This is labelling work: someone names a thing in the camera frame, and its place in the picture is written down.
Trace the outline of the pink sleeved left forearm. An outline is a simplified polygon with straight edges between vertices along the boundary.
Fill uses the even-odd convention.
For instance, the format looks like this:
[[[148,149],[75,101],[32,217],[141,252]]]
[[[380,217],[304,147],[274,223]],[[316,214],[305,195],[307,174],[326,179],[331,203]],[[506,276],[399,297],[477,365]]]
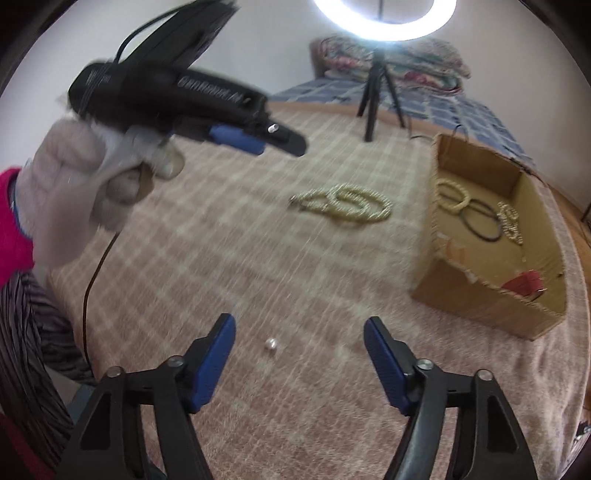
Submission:
[[[20,171],[20,168],[11,168],[1,174],[1,287],[16,272],[31,270],[34,266],[33,242],[21,229],[16,207],[16,180]]]

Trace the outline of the white gloved left hand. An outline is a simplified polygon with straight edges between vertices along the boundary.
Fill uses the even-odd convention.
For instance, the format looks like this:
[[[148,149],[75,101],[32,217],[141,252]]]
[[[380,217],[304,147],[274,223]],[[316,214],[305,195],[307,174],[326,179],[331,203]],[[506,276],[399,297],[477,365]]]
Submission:
[[[171,140],[144,127],[120,133],[72,117],[57,121],[13,188],[33,262],[65,265],[98,229],[121,232],[134,205],[151,192],[152,178],[171,180],[184,163]]]

